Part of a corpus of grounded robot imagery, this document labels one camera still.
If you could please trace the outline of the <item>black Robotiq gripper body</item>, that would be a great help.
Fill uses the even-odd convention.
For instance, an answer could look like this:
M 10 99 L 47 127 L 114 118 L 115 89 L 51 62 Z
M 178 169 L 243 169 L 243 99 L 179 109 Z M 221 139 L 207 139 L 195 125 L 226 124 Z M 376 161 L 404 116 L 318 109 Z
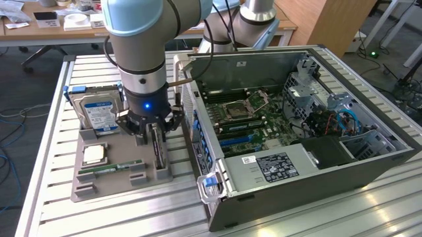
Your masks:
M 169 85 L 165 85 L 157 92 L 139 94 L 125 88 L 129 117 L 133 123 L 166 124 L 165 119 L 171 113 L 167 89 Z

